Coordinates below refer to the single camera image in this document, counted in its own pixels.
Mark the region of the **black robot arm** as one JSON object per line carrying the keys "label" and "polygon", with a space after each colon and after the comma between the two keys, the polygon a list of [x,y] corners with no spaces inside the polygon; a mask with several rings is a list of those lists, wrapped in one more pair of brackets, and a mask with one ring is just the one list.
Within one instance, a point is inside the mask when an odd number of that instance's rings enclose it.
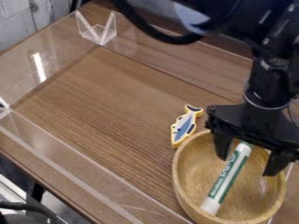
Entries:
{"label": "black robot arm", "polygon": [[263,174],[275,176],[299,160],[299,126],[285,115],[299,97],[299,0],[171,1],[188,30],[182,36],[150,25],[127,0],[112,0],[130,22],[164,43],[188,45],[208,34],[222,34],[251,46],[244,102],[208,106],[206,128],[220,159],[235,138],[270,150]]}

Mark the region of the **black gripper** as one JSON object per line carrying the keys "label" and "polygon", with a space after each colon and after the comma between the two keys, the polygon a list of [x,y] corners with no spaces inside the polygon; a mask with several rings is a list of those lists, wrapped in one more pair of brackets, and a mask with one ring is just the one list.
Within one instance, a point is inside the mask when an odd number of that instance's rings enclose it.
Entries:
{"label": "black gripper", "polygon": [[291,96],[262,97],[246,90],[240,104],[210,105],[206,128],[214,135],[218,157],[226,161],[236,138],[271,151],[264,176],[274,177],[299,160],[299,127],[286,118]]}

